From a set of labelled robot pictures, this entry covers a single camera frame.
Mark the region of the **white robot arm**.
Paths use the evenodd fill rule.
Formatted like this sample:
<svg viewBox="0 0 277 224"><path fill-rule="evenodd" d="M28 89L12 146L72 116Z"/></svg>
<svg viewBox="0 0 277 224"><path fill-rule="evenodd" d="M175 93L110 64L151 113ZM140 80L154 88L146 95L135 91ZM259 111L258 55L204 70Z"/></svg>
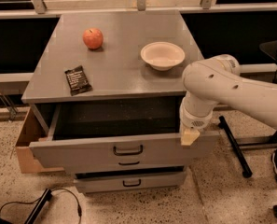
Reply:
<svg viewBox="0 0 277 224"><path fill-rule="evenodd" d="M277 84L240 76L240 65L230 55L189 64L182 74L187 90L180 105L183 146L201 135L217 104L228 105L277 130Z"/></svg>

